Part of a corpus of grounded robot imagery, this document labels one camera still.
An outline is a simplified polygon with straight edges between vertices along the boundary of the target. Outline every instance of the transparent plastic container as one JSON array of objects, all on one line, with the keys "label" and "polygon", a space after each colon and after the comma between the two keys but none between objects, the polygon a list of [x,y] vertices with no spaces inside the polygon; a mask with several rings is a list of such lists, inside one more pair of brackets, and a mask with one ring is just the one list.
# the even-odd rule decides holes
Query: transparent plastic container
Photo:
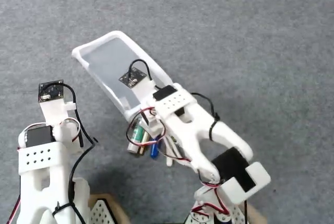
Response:
[{"label": "transparent plastic container", "polygon": [[[138,58],[144,60],[158,86],[172,84],[172,79],[165,71],[121,31],[112,31],[90,43],[74,48],[72,56],[95,79],[127,120],[139,110],[140,102],[132,90],[118,79],[128,72],[132,61]],[[135,67],[147,73],[143,63],[136,63]]]}]

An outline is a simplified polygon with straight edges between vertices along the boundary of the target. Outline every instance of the green battery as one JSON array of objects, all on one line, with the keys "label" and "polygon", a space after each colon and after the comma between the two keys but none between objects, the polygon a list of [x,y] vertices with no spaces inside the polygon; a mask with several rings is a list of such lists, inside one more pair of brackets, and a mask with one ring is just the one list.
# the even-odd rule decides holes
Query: green battery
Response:
[{"label": "green battery", "polygon": [[[142,128],[141,126],[139,126],[139,124],[137,124],[132,134],[131,141],[135,143],[141,143],[142,136],[144,135],[144,131],[145,131],[144,128]],[[130,143],[127,147],[127,150],[129,152],[133,152],[134,154],[138,152],[138,149],[139,149],[139,146],[136,146],[132,143]]]}]

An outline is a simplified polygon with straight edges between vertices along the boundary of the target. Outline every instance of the robotic arm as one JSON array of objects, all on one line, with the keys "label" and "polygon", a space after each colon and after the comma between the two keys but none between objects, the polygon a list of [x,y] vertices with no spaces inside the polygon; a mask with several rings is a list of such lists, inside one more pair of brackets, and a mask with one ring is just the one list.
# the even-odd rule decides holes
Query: robotic arm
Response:
[{"label": "robotic arm", "polygon": [[[139,81],[131,72],[138,70],[130,69],[123,76],[128,77],[127,81],[120,80],[140,101],[140,111],[137,113],[142,116],[140,125],[153,138],[163,135],[161,139],[164,139],[167,150],[172,146],[175,148],[176,143],[184,157],[178,155],[174,159],[191,167],[199,174],[201,181],[202,178],[208,181],[196,191],[196,202],[188,221],[203,222],[203,218],[207,223],[215,218],[227,221],[232,220],[234,214],[240,219],[242,212],[237,206],[270,182],[270,176],[261,163],[249,164],[253,157],[250,146],[219,121],[214,112],[209,114],[204,110],[180,84],[159,88],[153,80]],[[147,91],[146,95],[142,93],[143,88]],[[209,161],[199,146],[199,142],[205,139],[219,143],[228,150]]]}]

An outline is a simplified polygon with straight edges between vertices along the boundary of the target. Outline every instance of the gray felt surface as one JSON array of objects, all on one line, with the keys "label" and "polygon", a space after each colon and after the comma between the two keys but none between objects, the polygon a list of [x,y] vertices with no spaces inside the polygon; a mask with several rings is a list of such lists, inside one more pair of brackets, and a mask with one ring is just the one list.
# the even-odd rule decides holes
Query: gray felt surface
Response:
[{"label": "gray felt surface", "polygon": [[[17,136],[43,120],[38,83],[64,79],[99,146],[79,166],[133,223],[182,222],[188,168],[127,151],[126,122],[71,50],[112,30],[134,39],[254,149],[272,183],[250,199],[270,223],[334,223],[334,0],[0,0],[0,217],[18,193]],[[213,158],[222,149],[205,143]]]}]

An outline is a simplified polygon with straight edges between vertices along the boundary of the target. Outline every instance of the cable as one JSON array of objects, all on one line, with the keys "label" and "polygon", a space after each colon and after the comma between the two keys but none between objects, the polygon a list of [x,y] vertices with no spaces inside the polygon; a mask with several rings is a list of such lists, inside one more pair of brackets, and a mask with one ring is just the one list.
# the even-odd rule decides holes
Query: cable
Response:
[{"label": "cable", "polygon": [[209,182],[204,182],[202,177],[200,176],[200,172],[199,170],[197,170],[197,173],[198,173],[198,178],[200,180],[200,182],[205,185],[205,186],[208,186],[208,187],[220,187],[223,183],[224,183],[224,180],[221,180],[219,183],[217,184],[214,184],[214,183],[209,183]]},{"label": "cable", "polygon": [[212,203],[204,202],[202,205],[192,208],[192,211],[191,211],[191,212],[195,212],[195,213],[197,213],[197,214],[205,215],[205,216],[208,217],[207,214],[205,214],[205,213],[203,213],[203,212],[200,212],[201,210],[203,210],[203,207],[204,207],[204,206],[208,206],[208,207],[211,207],[211,208],[213,208],[214,210],[218,211],[218,212],[221,213],[221,214],[229,215],[230,212],[229,212],[229,210],[225,207],[225,205],[224,205],[224,203],[222,202],[222,200],[220,199],[220,197],[219,197],[219,195],[218,195],[218,192],[217,192],[217,188],[214,188],[213,190],[214,190],[214,194],[216,195],[217,200],[218,200],[218,203],[219,203],[219,205],[220,205],[221,208],[217,207],[216,205],[214,205],[214,204],[212,204]]},{"label": "cable", "polygon": [[[65,83],[59,83],[59,82],[51,82],[51,83],[45,85],[41,89],[40,93],[38,94],[38,98],[41,99],[42,92],[45,91],[48,87],[55,86],[55,85],[68,88],[71,91],[71,93],[72,93],[73,103],[77,102],[76,95],[75,95],[75,92],[74,92],[73,88],[71,86],[65,84]],[[80,214],[79,210],[77,209],[77,207],[75,206],[75,204],[73,202],[73,200],[74,200],[74,186],[75,186],[75,183],[73,181],[73,176],[74,176],[74,172],[75,172],[76,168],[78,167],[80,161],[85,157],[85,155],[87,153],[89,153],[89,151],[91,151],[95,147],[95,142],[98,142],[98,141],[94,137],[93,137],[94,140],[92,140],[92,138],[87,134],[87,132],[86,132],[86,130],[85,130],[85,128],[84,128],[84,126],[83,126],[83,124],[81,122],[81,119],[80,119],[80,116],[79,116],[77,108],[74,110],[74,113],[75,113],[75,116],[76,116],[76,118],[77,118],[80,126],[81,126],[81,130],[82,130],[83,134],[85,135],[85,137],[87,138],[87,140],[90,142],[91,146],[89,148],[87,148],[80,155],[80,157],[77,159],[77,161],[74,163],[74,165],[73,165],[73,167],[71,169],[71,172],[69,174],[69,179],[68,179],[68,201],[69,201],[69,203],[68,203],[67,206],[72,207],[73,211],[76,213],[76,215],[78,216],[78,218],[80,219],[80,221],[81,221],[82,224],[86,224],[84,218],[82,217],[82,215]],[[54,215],[57,214],[57,212],[60,211],[60,210],[59,211],[56,211],[56,210],[57,210],[57,207],[55,208],[55,212],[53,212]]]},{"label": "cable", "polygon": [[244,202],[244,206],[245,206],[245,224],[248,224],[247,201]]},{"label": "cable", "polygon": [[217,124],[217,122],[220,121],[220,117],[219,117],[218,113],[214,110],[214,105],[213,105],[212,100],[210,100],[208,97],[206,97],[206,96],[204,96],[200,93],[197,93],[197,92],[192,92],[192,95],[200,96],[201,98],[206,99],[210,103],[211,115],[214,118],[214,122],[212,123],[212,125],[210,126],[210,129],[209,129],[209,139],[211,141],[213,141],[212,140],[212,129]]},{"label": "cable", "polygon": [[165,127],[165,125],[162,123],[162,121],[160,121],[161,124],[163,125],[163,131],[162,131],[162,133],[161,133],[161,135],[160,135],[160,138],[159,138],[158,140],[152,140],[152,141],[145,142],[145,143],[136,143],[136,142],[133,142],[133,141],[131,140],[131,138],[129,137],[129,131],[130,131],[130,129],[132,128],[132,126],[133,126],[134,121],[136,120],[136,118],[137,118],[140,114],[144,113],[145,111],[151,111],[151,110],[153,110],[153,109],[154,109],[153,107],[150,107],[150,108],[144,108],[144,109],[140,110],[140,111],[133,117],[133,119],[131,120],[130,124],[128,125],[127,130],[126,130],[126,133],[125,133],[125,134],[126,134],[126,139],[127,139],[130,143],[132,143],[133,145],[138,146],[138,147],[150,146],[150,145],[156,144],[156,143],[158,143],[159,141],[161,141],[162,138],[166,135],[166,127]]},{"label": "cable", "polygon": [[150,80],[153,80],[153,79],[152,79],[152,76],[151,76],[150,68],[148,67],[148,64],[146,63],[146,61],[144,61],[144,60],[142,60],[142,59],[140,59],[140,58],[138,58],[138,59],[132,61],[131,64],[129,65],[129,70],[128,70],[128,73],[127,73],[127,78],[128,78],[128,80],[130,80],[130,78],[131,78],[132,66],[133,66],[135,63],[137,63],[137,62],[142,62],[142,63],[144,63],[144,65],[146,66],[146,70],[147,70],[147,76],[148,76],[148,78],[149,78]]},{"label": "cable", "polygon": [[158,152],[161,153],[162,155],[164,155],[165,157],[168,157],[168,158],[172,158],[174,160],[180,160],[180,161],[187,161],[187,162],[191,162],[188,158],[184,158],[184,157],[173,157],[173,156],[170,156],[166,153],[164,153],[163,151],[161,151],[161,149],[159,148],[159,146],[157,147],[158,148]]},{"label": "cable", "polygon": [[61,124],[63,124],[65,121],[67,120],[71,120],[71,121],[74,121],[75,123],[77,123],[77,128],[78,128],[78,131],[77,131],[77,134],[75,135],[75,137],[72,138],[72,142],[76,140],[76,138],[78,138],[79,134],[80,134],[80,131],[81,131],[81,124],[80,122],[76,119],[76,118],[73,118],[73,117],[67,117],[66,119],[64,119]]},{"label": "cable", "polygon": [[14,208],[11,211],[10,216],[9,216],[6,224],[11,224],[12,223],[12,221],[13,221],[16,213],[17,213],[17,210],[18,210],[20,204],[21,204],[21,176],[19,177],[19,195],[17,197],[17,200],[15,202]]},{"label": "cable", "polygon": [[47,125],[47,123],[46,122],[37,122],[37,123],[30,124],[25,129],[23,129],[22,132],[27,132],[29,130],[29,128],[31,128],[33,126],[39,126],[39,125]]},{"label": "cable", "polygon": [[11,214],[10,214],[9,219],[8,219],[8,221],[7,221],[6,224],[11,224],[12,223],[12,221],[13,221],[13,219],[15,217],[15,214],[16,214],[19,206],[20,206],[20,203],[21,203],[21,194],[19,194],[19,196],[17,197],[17,200],[16,200],[16,203],[14,205],[14,208],[11,211]]}]

